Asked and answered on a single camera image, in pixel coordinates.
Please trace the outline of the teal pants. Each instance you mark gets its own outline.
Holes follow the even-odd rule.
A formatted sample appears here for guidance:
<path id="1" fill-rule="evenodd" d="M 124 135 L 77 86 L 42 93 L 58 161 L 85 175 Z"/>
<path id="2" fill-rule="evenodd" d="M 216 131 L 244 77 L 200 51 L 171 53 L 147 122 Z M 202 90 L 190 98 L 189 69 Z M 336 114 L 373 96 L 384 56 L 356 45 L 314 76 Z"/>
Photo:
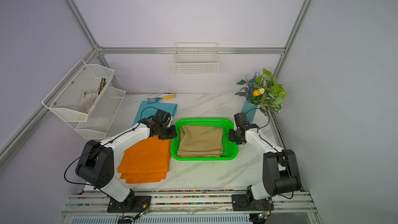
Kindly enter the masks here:
<path id="1" fill-rule="evenodd" d="M 148 118 L 152 115 L 155 115 L 158 110 L 163 110 L 167 113 L 170 113 L 172 117 L 174 117 L 177 112 L 177 104 L 142 102 L 136 114 L 133 125 L 136 125 L 138 121 L 143 118 Z"/>

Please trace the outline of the green plastic basket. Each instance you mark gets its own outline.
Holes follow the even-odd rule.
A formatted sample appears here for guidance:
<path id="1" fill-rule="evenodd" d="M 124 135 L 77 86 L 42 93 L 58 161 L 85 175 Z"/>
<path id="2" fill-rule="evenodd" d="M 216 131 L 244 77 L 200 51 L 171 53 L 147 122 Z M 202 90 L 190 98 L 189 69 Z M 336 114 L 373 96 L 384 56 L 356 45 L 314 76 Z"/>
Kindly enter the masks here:
<path id="1" fill-rule="evenodd" d="M 224 134 L 222 136 L 222 153 L 218 157 L 209 157 L 206 155 L 203 156 L 189 156 L 189 157 L 181 157 L 177 155 L 179 145 L 180 145 L 180 128 L 183 125 L 191 125 L 191 126 L 206 126 L 206 127 L 216 127 L 222 128 Z M 179 161 L 229 161 L 233 160 L 238 155 L 238 147 L 235 143 L 232 143 L 228 140 L 228 134 L 230 129 L 234 129 L 234 123 L 225 118 L 188 118 L 181 119 L 175 123 L 177 137 L 172 139 L 171 142 L 171 155 L 174 159 Z"/>

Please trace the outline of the orange pants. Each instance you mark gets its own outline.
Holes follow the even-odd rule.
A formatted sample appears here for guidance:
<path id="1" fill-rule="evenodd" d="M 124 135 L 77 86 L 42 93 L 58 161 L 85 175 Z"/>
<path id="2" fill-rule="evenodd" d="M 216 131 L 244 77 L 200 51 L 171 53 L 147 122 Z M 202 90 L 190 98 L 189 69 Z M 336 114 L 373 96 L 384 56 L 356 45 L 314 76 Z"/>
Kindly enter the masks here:
<path id="1" fill-rule="evenodd" d="M 156 183 L 166 178 L 170 160 L 171 140 L 154 136 L 127 149 L 117 172 L 127 184 Z"/>

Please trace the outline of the beige pants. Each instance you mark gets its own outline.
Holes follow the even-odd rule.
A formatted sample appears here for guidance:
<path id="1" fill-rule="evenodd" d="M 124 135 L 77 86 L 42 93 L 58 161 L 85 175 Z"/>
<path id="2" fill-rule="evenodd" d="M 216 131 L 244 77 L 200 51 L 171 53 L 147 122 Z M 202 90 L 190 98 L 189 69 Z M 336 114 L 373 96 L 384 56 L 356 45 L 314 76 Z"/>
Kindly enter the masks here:
<path id="1" fill-rule="evenodd" d="M 182 125 L 177 156 L 181 158 L 221 157 L 223 128 Z"/>

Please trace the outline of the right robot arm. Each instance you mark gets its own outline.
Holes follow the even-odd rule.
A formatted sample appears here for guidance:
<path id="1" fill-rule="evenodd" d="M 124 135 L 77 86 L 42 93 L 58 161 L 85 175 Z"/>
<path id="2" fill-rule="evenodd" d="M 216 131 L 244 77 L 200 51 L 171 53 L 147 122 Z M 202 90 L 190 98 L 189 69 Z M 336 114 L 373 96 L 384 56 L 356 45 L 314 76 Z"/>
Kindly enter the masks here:
<path id="1" fill-rule="evenodd" d="M 293 194 L 302 187 L 296 155 L 273 143 L 260 127 L 250 123 L 245 113 L 234 115 L 236 128 L 229 130 L 228 139 L 237 145 L 250 144 L 262 156 L 262 180 L 248 187 L 248 198 L 264 200 Z"/>

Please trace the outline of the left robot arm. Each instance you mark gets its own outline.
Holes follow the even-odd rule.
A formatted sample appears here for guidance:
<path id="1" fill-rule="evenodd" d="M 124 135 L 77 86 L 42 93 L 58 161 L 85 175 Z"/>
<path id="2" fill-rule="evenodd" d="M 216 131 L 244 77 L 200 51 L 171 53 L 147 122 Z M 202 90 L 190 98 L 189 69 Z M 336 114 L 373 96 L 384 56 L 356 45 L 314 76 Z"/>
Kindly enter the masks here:
<path id="1" fill-rule="evenodd" d="M 115 175 L 115 158 L 139 142 L 157 136 L 171 140 L 177 136 L 173 117 L 163 110 L 138 121 L 133 127 L 102 142 L 88 141 L 79 157 L 75 173 L 88 184 L 119 203 L 134 200 L 134 192 Z"/>

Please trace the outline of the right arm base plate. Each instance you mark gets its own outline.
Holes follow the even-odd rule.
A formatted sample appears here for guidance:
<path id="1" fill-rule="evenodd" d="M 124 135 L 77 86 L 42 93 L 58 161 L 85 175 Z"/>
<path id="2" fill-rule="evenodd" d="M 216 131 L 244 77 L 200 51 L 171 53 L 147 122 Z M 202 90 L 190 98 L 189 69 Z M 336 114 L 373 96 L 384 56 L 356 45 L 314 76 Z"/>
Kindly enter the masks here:
<path id="1" fill-rule="evenodd" d="M 274 204 L 271 198 L 255 200 L 247 195 L 232 195 L 234 211 L 273 211 Z"/>

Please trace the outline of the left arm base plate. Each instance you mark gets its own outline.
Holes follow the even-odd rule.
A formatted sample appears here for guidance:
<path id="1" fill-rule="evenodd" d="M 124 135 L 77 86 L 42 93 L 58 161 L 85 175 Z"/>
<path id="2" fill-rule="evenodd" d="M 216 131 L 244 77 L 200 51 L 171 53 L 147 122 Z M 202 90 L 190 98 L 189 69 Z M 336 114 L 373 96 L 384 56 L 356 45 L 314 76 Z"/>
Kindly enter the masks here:
<path id="1" fill-rule="evenodd" d="M 123 202 L 110 200 L 108 213 L 141 213 L 150 207 L 152 196 L 130 196 Z"/>

